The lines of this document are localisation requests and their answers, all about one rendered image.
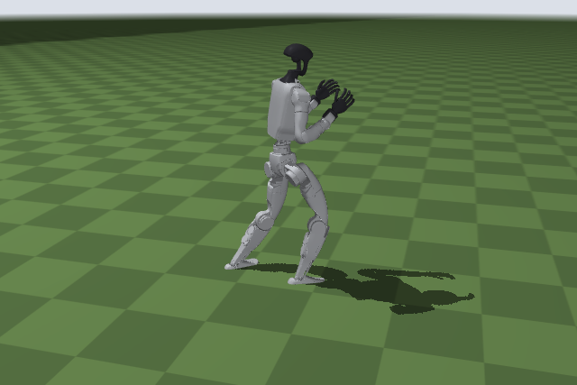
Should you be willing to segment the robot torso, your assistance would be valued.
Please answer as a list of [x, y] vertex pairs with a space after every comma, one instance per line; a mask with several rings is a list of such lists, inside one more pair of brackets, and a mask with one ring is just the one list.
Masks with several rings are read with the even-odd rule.
[[291, 141], [295, 140], [295, 107], [291, 101], [293, 88], [306, 89], [298, 79], [295, 79], [296, 83], [283, 83], [279, 79], [274, 82], [270, 96], [268, 134], [277, 141], [273, 144], [269, 161], [276, 175], [286, 177], [284, 165], [289, 161], [297, 164], [296, 154], [290, 150]]

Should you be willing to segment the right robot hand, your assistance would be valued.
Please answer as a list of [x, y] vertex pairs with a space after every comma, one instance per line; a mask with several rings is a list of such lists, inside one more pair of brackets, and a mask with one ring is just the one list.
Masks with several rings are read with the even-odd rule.
[[[335, 119], [336, 119], [338, 117], [337, 114], [341, 114], [341, 113], [345, 112], [348, 109], [348, 107], [350, 107], [354, 103], [354, 98], [353, 98], [353, 95], [351, 94], [350, 90], [348, 90], [348, 93], [345, 96], [345, 94], [347, 92], [347, 88], [344, 88], [344, 92], [342, 93], [342, 95], [339, 98], [337, 98], [338, 92], [339, 92], [339, 90], [336, 89], [334, 102], [332, 103], [332, 109], [329, 108], [323, 114], [323, 117], [326, 117], [331, 112], [335, 116]], [[350, 96], [350, 98], [348, 98], [349, 96]], [[347, 98], [348, 98], [348, 100], [345, 102], [345, 100]], [[348, 104], [351, 100], [352, 100], [352, 102], [350, 104]]]

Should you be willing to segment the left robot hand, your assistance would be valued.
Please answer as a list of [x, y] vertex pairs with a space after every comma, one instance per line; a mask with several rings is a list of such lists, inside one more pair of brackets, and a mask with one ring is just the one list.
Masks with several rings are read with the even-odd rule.
[[[333, 81], [333, 82], [332, 82], [332, 81]], [[332, 83], [330, 83], [330, 82], [332, 82]], [[329, 83], [330, 83], [330, 84], [329, 84]], [[323, 84], [324, 84], [324, 85], [323, 85]], [[328, 84], [329, 84], [329, 85], [328, 85]], [[319, 104], [321, 103], [320, 100], [328, 98], [331, 94], [333, 94], [333, 93], [336, 91], [336, 89], [338, 89], [339, 91], [341, 91], [340, 88], [334, 89], [335, 87], [339, 87], [339, 85], [335, 85], [335, 84], [338, 84], [338, 83], [337, 83], [336, 81], [334, 81], [333, 79], [329, 79], [329, 80], [327, 80], [326, 82], [325, 82], [325, 80], [322, 80], [322, 81], [319, 83], [319, 85], [318, 85], [318, 88], [317, 88], [317, 90], [316, 90], [316, 95], [312, 95], [312, 96], [311, 96], [311, 101], [312, 101], [313, 99], [315, 99], [315, 100], [317, 101], [318, 105], [319, 105]], [[322, 86], [322, 85], [323, 85], [323, 86]], [[332, 86], [332, 85], [333, 85], [333, 86]], [[329, 88], [329, 87], [330, 87], [330, 88]], [[334, 89], [334, 90], [332, 90], [332, 89]], [[332, 90], [332, 91], [331, 91], [331, 90]], [[329, 92], [329, 91], [330, 91], [330, 92]], [[310, 102], [311, 102], [311, 101], [310, 101]]]

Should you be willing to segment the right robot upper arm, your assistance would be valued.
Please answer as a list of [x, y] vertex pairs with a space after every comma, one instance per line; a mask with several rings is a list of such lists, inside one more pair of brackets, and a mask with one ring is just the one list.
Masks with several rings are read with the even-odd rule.
[[306, 125], [308, 121], [308, 108], [311, 101], [310, 94], [299, 87], [293, 88], [293, 94], [291, 97], [292, 104], [295, 107], [295, 136], [294, 139], [299, 144], [304, 144], [308, 142], [304, 142], [302, 140], [302, 133], [303, 131], [307, 130]]

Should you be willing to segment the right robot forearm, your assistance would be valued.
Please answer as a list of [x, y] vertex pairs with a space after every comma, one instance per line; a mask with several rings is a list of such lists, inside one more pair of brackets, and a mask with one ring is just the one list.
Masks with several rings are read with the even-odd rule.
[[331, 123], [334, 121], [335, 116], [330, 112], [326, 117], [323, 117], [318, 120], [315, 124], [310, 125], [307, 130], [303, 131], [302, 133], [302, 140], [304, 142], [312, 142], [316, 140], [321, 133], [325, 130], [328, 130], [331, 126]]

